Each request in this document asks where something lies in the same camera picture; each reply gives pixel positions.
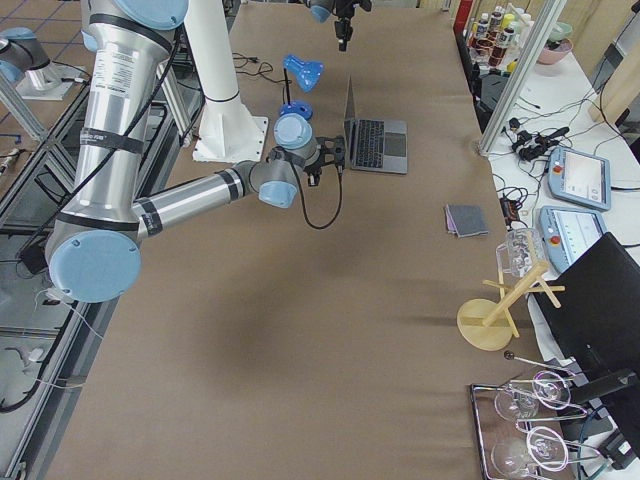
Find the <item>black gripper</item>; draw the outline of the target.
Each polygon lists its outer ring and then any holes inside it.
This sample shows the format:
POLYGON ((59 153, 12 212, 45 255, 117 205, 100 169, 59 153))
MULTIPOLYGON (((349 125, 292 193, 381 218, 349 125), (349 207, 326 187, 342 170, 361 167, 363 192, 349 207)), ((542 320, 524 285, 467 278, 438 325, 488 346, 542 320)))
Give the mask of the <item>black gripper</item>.
POLYGON ((333 165, 338 175, 341 176, 345 168, 346 146, 342 135, 336 137, 317 136, 316 151, 309 160, 306 161, 304 172, 307 174, 308 186, 318 186, 321 179, 322 169, 333 165))
POLYGON ((339 19, 334 22, 336 38, 338 40, 338 48, 344 52, 353 34, 351 26, 351 18, 354 17, 356 8, 359 7, 365 12, 371 11, 370 0, 336 0, 334 6, 334 15, 339 19))

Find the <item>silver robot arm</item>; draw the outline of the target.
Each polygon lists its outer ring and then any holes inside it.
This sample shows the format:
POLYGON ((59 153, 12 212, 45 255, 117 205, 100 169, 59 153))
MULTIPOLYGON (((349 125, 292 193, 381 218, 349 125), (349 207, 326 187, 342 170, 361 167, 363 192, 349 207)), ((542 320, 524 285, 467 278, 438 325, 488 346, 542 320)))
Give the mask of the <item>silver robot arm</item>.
POLYGON ((336 17, 334 29, 341 52, 347 50, 351 40, 353 34, 351 21, 355 16, 356 8, 360 7, 365 12, 372 10, 370 0, 309 0, 303 1, 303 4, 318 23, 324 23, 331 15, 336 17))
POLYGON ((140 242, 250 194, 289 207, 302 176, 342 169, 342 137, 318 137, 299 114, 253 116, 237 83, 219 1, 85 1, 83 35, 96 56, 80 133, 75 186, 55 214, 45 257, 54 287, 84 303, 126 292, 141 269, 140 242), (194 156, 224 170, 154 194, 135 195, 147 114, 186 35, 204 96, 194 156))

